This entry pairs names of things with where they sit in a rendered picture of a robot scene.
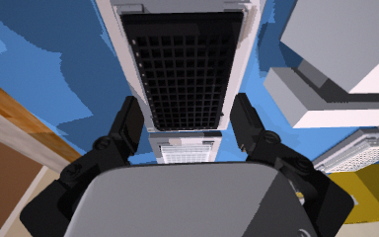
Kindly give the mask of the yellow open-top bin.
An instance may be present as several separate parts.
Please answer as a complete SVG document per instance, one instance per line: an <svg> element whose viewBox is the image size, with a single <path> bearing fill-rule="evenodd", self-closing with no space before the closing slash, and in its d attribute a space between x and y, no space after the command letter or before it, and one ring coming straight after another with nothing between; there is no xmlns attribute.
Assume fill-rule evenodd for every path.
<svg viewBox="0 0 379 237"><path fill-rule="evenodd" d="M345 189L355 203L343 224L379 221L379 164L371 164L354 172L333 172L329 176Z"/></svg>

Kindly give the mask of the blue bench mat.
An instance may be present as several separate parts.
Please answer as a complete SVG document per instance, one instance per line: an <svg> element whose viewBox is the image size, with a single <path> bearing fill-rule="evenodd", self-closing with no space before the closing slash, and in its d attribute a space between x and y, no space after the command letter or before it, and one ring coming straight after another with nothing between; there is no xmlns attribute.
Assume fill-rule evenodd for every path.
<svg viewBox="0 0 379 237"><path fill-rule="evenodd" d="M278 37L294 0L266 0L239 93L266 130L314 161L359 129L292 128L264 86L271 67L298 67L299 54ZM126 96L133 96L96 0L0 0L0 87L82 156L108 135ZM217 132L214 162L246 161L229 121L226 130L147 132L130 165L158 164L150 133Z"/></svg>

